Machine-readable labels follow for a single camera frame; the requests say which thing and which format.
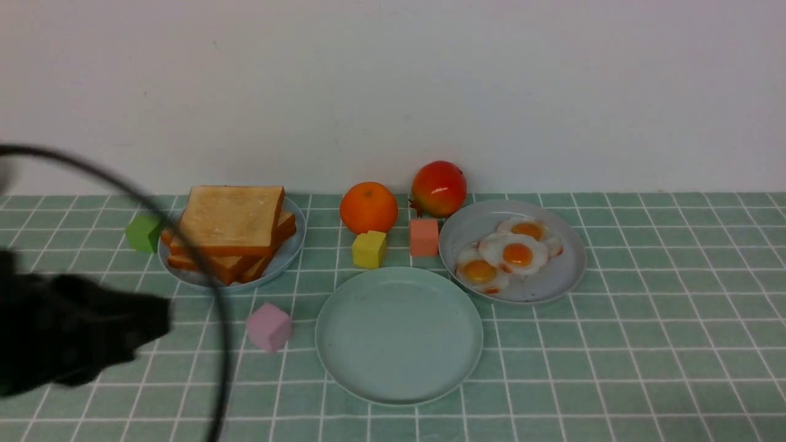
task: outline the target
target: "foam block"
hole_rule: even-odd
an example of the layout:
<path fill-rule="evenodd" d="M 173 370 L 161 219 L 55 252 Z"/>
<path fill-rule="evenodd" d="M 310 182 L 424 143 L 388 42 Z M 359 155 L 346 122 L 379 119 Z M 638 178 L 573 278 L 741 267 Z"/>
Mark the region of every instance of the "foam block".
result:
<path fill-rule="evenodd" d="M 289 315 L 272 304 L 262 304 L 246 321 L 248 339 L 262 350 L 275 353 L 281 350 L 292 336 Z"/>
<path fill-rule="evenodd" d="M 358 267 L 379 268 L 387 255 L 387 235 L 369 230 L 352 243 L 352 263 Z"/>
<path fill-rule="evenodd" d="M 436 219 L 410 221 L 410 255 L 437 256 L 439 253 L 439 225 Z"/>
<path fill-rule="evenodd" d="M 126 227 L 128 245 L 139 252 L 158 252 L 158 238 L 163 224 L 156 216 L 139 215 Z"/>

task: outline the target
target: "egg yolk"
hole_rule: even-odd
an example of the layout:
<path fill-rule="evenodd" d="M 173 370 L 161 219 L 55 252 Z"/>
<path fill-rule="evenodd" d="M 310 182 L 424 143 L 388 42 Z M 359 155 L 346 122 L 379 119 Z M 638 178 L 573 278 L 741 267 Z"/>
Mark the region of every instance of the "egg yolk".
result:
<path fill-rule="evenodd" d="M 502 250 L 502 259 L 514 266 L 525 267 L 532 263 L 532 251 L 526 245 L 514 242 Z"/>
<path fill-rule="evenodd" d="M 497 276 L 497 269 L 484 260 L 474 260 L 464 266 L 464 275 L 473 284 L 485 284 Z"/>
<path fill-rule="evenodd" d="M 535 223 L 518 223 L 510 231 L 514 234 L 533 237 L 536 241 L 540 241 L 543 237 L 543 229 Z"/>

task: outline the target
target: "plate rim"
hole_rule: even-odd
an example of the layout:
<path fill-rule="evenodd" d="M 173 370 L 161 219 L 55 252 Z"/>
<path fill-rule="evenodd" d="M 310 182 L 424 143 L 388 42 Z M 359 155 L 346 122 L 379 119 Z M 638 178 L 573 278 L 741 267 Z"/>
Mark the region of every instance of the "plate rim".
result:
<path fill-rule="evenodd" d="M 448 268 L 447 262 L 445 261 L 445 254 L 443 253 L 443 243 L 442 243 L 442 241 L 439 241 L 439 246 L 438 246 L 439 259 L 442 261 L 443 267 L 445 267 L 447 269 L 448 274 L 450 275 L 451 279 L 454 282 L 456 282 L 456 284 L 458 284 L 467 293 L 469 293 L 469 294 L 471 294 L 473 296 L 477 296 L 477 297 L 483 298 L 485 300 L 490 300 L 492 302 L 499 303 L 499 304 L 516 305 L 516 306 L 535 306 L 535 305 L 551 304 L 552 302 L 557 301 L 557 300 L 563 298 L 568 293 L 572 292 L 578 286 L 578 284 L 580 284 L 581 281 L 584 279 L 584 274 L 587 271 L 586 245 L 584 244 L 584 241 L 578 235 L 578 233 L 576 233 L 576 231 L 573 228 L 573 226 L 568 224 L 564 219 L 562 219 L 561 216 L 557 215 L 556 213 L 550 211 L 549 209 L 547 209 L 545 207 L 541 207 L 541 206 L 536 205 L 536 204 L 530 204 L 530 203 L 527 203 L 525 201 L 514 201 L 514 200 L 507 200 L 507 199 L 504 199 L 504 200 L 503 199 L 496 199 L 496 200 L 478 201 L 476 203 L 472 203 L 470 205 L 464 206 L 463 208 L 459 209 L 458 212 L 454 213 L 450 218 L 445 220 L 445 223 L 443 224 L 443 228 L 439 231 L 440 240 L 442 239 L 442 232 L 444 231 L 445 226 L 448 223 L 450 223 L 450 219 L 453 218 L 454 215 L 457 215 L 458 213 L 461 213 L 462 211 L 467 210 L 467 209 L 471 208 L 474 205 L 478 205 L 478 204 L 490 205 L 490 204 L 493 204 L 493 203 L 499 203 L 499 202 L 503 202 L 503 201 L 505 203 L 509 203 L 509 204 L 517 204 L 517 205 L 520 204 L 522 207 L 526 207 L 526 208 L 532 208 L 532 209 L 536 209 L 536 210 L 539 210 L 539 211 L 540 210 L 546 211 L 546 212 L 550 213 L 551 215 L 553 215 L 554 217 L 558 218 L 564 224 L 564 226 L 569 229 L 569 231 L 571 232 L 570 235 L 573 236 L 575 240 L 577 240 L 577 244 L 581 245 L 580 252 L 581 252 L 581 254 L 584 257 L 584 266 L 582 267 L 581 271 L 578 273 L 578 277 L 576 278 L 575 282 L 570 287 L 565 289 L 562 293 L 559 293 L 556 296 L 553 296 L 553 297 L 550 297 L 550 298 L 546 298 L 546 299 L 543 299 L 543 300 L 506 300 L 506 299 L 502 299 L 502 298 L 493 297 L 491 295 L 486 295 L 485 293 L 477 292 L 474 289 L 472 289 L 471 287 L 466 286 L 466 284 L 464 284 L 463 281 L 460 280 L 458 276 L 456 276 L 456 272 L 453 269 Z"/>
<path fill-rule="evenodd" d="M 303 234 L 302 234 L 302 236 L 300 238 L 300 243 L 297 246 L 297 250 L 292 254 L 292 256 L 287 260 L 287 263 L 279 271 L 274 272 L 275 275 L 273 275 L 273 274 L 271 274 L 271 275 L 264 275 L 263 274 L 262 276 L 260 276 L 259 278 L 255 279 L 254 281 L 246 282 L 244 284 L 238 284 L 238 285 L 223 285 L 219 281 L 219 284 L 221 284 L 220 288 L 221 288 L 221 290 L 224 293 L 235 293 L 235 292 L 240 292 L 240 291 L 245 290 L 245 289 L 255 289 L 256 287 L 259 287 L 261 285 L 265 285 L 266 283 L 272 281 L 279 274 L 285 272 L 288 268 L 290 268 L 292 266 L 292 263 L 295 262 L 295 259 L 297 259 L 298 255 L 300 255 L 303 252 L 303 246 L 306 244 L 306 230 L 308 228 L 307 225 L 306 225 L 307 224 L 306 223 L 306 216 L 303 214 L 303 210 L 300 208 L 300 206 L 297 205 L 296 202 L 294 202 L 293 200 L 291 200 L 290 198 L 288 198 L 286 196 L 284 196 L 284 199 L 286 201 L 288 201 L 293 207 L 297 208 L 297 211 L 295 213 L 293 213 L 293 215 L 295 215 L 296 220 L 297 219 L 302 219 L 303 220 Z M 184 210 L 185 210 L 184 208 L 182 208 L 182 209 L 175 209 L 175 210 L 170 212 L 169 216 L 173 220 L 180 219 L 180 216 L 182 215 Z M 159 236 L 159 238 L 158 238 L 158 249 L 161 250 L 162 247 L 166 248 L 167 250 L 169 249 L 161 241 L 161 236 Z M 158 260 L 161 263 L 161 266 L 164 269 L 167 270 L 167 273 L 169 273 L 170 275 L 175 277 L 181 284 L 187 285 L 190 289 L 195 289 L 195 290 L 200 290 L 200 291 L 205 291 L 205 290 L 209 290 L 210 289 L 210 287 L 207 286 L 207 285 L 194 284 L 193 282 L 189 282 L 189 281 L 186 281 L 186 280 L 182 279 L 180 276 L 175 274 L 172 271 L 172 269 L 169 268 L 169 266 L 167 265 L 166 262 L 164 262 L 165 259 L 162 257 L 160 252 L 156 252 L 156 254 L 158 255 Z"/>
<path fill-rule="evenodd" d="M 441 393 L 441 394 L 439 394 L 437 396 L 434 396 L 432 398 L 429 398 L 427 400 L 423 400 L 421 402 L 414 402 L 414 403 L 385 403 L 385 402 L 381 402 L 379 400 L 373 400 L 373 399 L 369 399 L 369 398 L 360 396 L 356 392 L 353 392 L 349 388 L 347 388 L 343 384 L 343 382 L 339 382 L 338 380 L 336 380 L 336 378 L 332 375 L 330 370 L 328 370 L 328 366 L 325 364 L 325 360 L 322 357 L 323 350 L 321 349 L 321 346 L 319 345 L 320 324 L 324 323 L 324 321 L 326 320 L 326 319 L 323 319 L 323 317 L 324 317 L 323 316 L 323 312 L 325 311 L 325 306 L 328 305 L 328 302 L 330 302 L 331 299 L 333 299 L 333 295 L 338 293 L 339 290 L 341 289 L 341 287 L 343 287 L 349 281 L 351 281 L 351 280 L 353 280 L 355 278 L 360 278 L 360 277 L 363 277 L 364 275 L 374 274 L 374 273 L 379 273 L 379 272 L 382 272 L 382 271 L 389 271 L 389 270 L 408 271 L 408 272 L 419 273 L 419 274 L 430 274 L 429 277 L 431 277 L 431 275 L 433 275 L 434 277 L 437 277 L 437 278 L 444 278 L 443 276 L 441 276 L 439 274 L 436 274 L 433 271 L 428 271 L 428 270 L 420 269 L 420 268 L 417 268 L 417 267 L 407 267 L 407 266 L 380 267 L 380 268 L 377 268 L 377 269 L 373 269 L 371 271 L 364 271 L 361 274 L 357 274 L 354 277 L 349 278 L 344 283 L 342 283 L 341 285 L 336 287 L 336 289 L 333 291 L 333 293 L 330 294 L 328 299 L 325 301 L 325 303 L 320 308 L 319 315 L 317 315 L 317 322 L 314 325 L 314 347 L 317 349 L 317 357 L 319 358 L 319 363 L 322 365 L 322 368 L 325 369 L 325 372 L 328 375 L 330 375 L 330 377 L 333 379 L 333 381 L 339 387 L 341 387 L 342 390 L 344 390 L 345 392 L 349 393 L 353 397 L 356 397 L 356 398 L 358 398 L 360 400 L 363 400 L 363 401 L 365 401 L 367 403 L 380 405 L 382 407 L 390 407 L 390 408 L 419 407 L 421 405 L 425 405 L 426 403 L 431 403 L 431 402 L 434 402 L 436 400 L 440 400 L 443 397 L 445 397 L 445 396 L 451 394 L 452 392 L 456 391 L 456 389 L 461 387 L 472 376 L 472 374 L 475 373 L 475 369 L 477 368 L 478 363 L 480 362 L 480 358 L 483 356 L 483 340 L 485 339 L 484 332 L 483 332 L 483 318 L 480 317 L 480 312 L 478 311 L 477 306 L 475 306 L 475 304 L 472 302 L 472 300 L 469 298 L 469 296 L 467 296 L 467 293 L 464 293 L 464 291 L 461 290 L 461 287 L 453 284 L 449 279 L 445 278 L 445 282 L 447 282 L 451 286 L 456 287 L 456 289 L 458 289 L 458 291 L 460 292 L 460 293 L 457 293 L 457 295 L 461 294 L 461 297 L 459 299 L 466 300 L 466 302 L 469 303 L 468 307 L 470 307 L 470 310 L 475 312 L 475 314 L 472 316 L 472 323 L 476 324 L 476 325 L 473 325 L 472 327 L 477 329 L 476 330 L 476 335 L 479 338 L 479 346 L 478 346 L 477 354 L 472 357 L 473 361 L 472 361 L 472 365 L 471 365 L 470 369 L 468 370 L 468 373 L 466 375 L 464 375 L 464 377 L 461 379 L 461 381 L 457 382 L 456 385 L 454 385 L 450 389 L 447 389 L 447 391 L 445 391 L 444 393 Z"/>

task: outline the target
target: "green checkered tablecloth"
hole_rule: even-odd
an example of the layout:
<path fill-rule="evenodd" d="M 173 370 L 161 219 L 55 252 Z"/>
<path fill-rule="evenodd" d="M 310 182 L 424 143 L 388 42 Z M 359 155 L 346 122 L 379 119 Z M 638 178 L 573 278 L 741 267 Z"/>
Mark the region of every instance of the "green checkered tablecloth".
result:
<path fill-rule="evenodd" d="M 786 193 L 476 194 L 540 204 L 588 246 L 580 286 L 556 303 L 477 300 L 483 357 L 460 389 L 423 407 L 370 406 L 322 369 L 314 323 L 360 270 L 338 195 L 289 195 L 307 214 L 301 257 L 280 278 L 231 295 L 236 336 L 264 302 L 294 334 L 269 355 L 244 337 L 223 439 L 285 442 L 786 440 Z M 446 276 L 411 258 L 406 196 L 385 265 Z M 161 196 L 173 210 L 185 196 Z M 175 298 L 173 333 L 90 385 L 0 402 L 4 442 L 201 440 L 219 357 L 215 316 L 156 256 L 127 248 L 136 204 L 122 197 L 7 197 L 0 244 L 28 270 L 89 274 Z"/>

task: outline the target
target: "empty plate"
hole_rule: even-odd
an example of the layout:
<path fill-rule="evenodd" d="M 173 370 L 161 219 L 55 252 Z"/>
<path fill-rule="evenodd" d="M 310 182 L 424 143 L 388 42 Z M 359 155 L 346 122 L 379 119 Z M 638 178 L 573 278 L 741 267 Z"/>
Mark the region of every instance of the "empty plate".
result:
<path fill-rule="evenodd" d="M 317 353 L 349 393 L 413 406 L 458 387 L 475 369 L 483 325 L 475 305 L 443 276 L 385 267 L 341 285 L 316 325 Z"/>
<path fill-rule="evenodd" d="M 514 216 L 530 216 L 545 223 L 562 239 L 562 254 L 550 258 L 537 274 L 523 281 L 511 277 L 510 285 L 501 293 L 486 295 L 475 291 L 455 274 L 458 253 L 494 232 L 501 221 Z M 469 292 L 510 304 L 540 304 L 561 297 L 581 281 L 587 262 L 581 238 L 559 216 L 536 205 L 509 200 L 471 204 L 448 218 L 439 232 L 439 256 L 450 274 Z"/>

